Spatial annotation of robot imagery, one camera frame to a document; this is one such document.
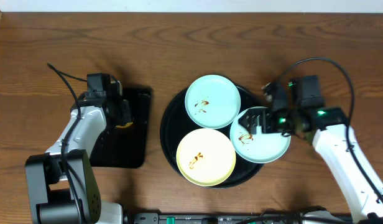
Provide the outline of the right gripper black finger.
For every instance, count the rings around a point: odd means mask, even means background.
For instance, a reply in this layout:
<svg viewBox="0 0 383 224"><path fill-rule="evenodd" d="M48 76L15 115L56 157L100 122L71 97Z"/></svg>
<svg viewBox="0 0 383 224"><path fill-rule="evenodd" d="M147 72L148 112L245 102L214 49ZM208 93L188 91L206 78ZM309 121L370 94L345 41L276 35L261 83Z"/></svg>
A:
<svg viewBox="0 0 383 224"><path fill-rule="evenodd" d="M272 102L276 92L276 82L270 82L262 87L267 102Z"/></svg>
<svg viewBox="0 0 383 224"><path fill-rule="evenodd" d="M258 128L261 133L270 133L270 113L267 108L249 108L238 119L238 123L248 131L249 134L257 134Z"/></svg>

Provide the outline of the yellow green sponge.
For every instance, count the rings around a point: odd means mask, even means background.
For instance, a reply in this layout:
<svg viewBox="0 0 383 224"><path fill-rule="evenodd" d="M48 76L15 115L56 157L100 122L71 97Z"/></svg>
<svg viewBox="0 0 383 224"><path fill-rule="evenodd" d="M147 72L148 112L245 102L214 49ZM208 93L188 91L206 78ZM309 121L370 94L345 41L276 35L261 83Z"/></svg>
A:
<svg viewBox="0 0 383 224"><path fill-rule="evenodd" d="M121 100L118 106L116 125L125 128L128 124L132 124L131 106L127 100Z"/></svg>

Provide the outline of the yellow plate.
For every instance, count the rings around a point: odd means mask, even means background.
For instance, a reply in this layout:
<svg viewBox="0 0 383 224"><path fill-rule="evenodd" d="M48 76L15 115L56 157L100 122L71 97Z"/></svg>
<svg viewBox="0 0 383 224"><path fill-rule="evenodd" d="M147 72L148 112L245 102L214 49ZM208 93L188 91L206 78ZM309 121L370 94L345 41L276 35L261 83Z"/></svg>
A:
<svg viewBox="0 0 383 224"><path fill-rule="evenodd" d="M176 163L189 182L212 187L231 175L236 165L236 152L225 134L200 128L182 138L177 147Z"/></svg>

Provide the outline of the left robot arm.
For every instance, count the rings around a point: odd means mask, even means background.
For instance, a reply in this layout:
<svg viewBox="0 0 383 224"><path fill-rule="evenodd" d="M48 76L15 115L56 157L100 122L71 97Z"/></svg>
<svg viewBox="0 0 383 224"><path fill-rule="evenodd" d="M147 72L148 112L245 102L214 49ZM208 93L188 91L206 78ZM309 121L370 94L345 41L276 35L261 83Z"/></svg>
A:
<svg viewBox="0 0 383 224"><path fill-rule="evenodd" d="M129 104L112 75L89 74L86 83L58 140L25 162L33 223L123 222L122 206L101 199L90 156L108 128L130 121Z"/></svg>

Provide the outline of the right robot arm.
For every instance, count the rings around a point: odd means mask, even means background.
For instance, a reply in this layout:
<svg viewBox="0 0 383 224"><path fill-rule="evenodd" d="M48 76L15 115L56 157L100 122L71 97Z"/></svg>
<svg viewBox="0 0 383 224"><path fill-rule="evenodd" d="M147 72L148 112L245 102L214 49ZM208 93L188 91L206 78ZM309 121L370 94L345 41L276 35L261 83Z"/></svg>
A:
<svg viewBox="0 0 383 224"><path fill-rule="evenodd" d="M257 138L279 134L304 135L329 167L356 223L383 223L383 182L359 147L350 121L341 108L326 108L316 77L296 78L288 84L293 109L287 108L285 90L269 83L263 90L272 107L248 108L235 120Z"/></svg>

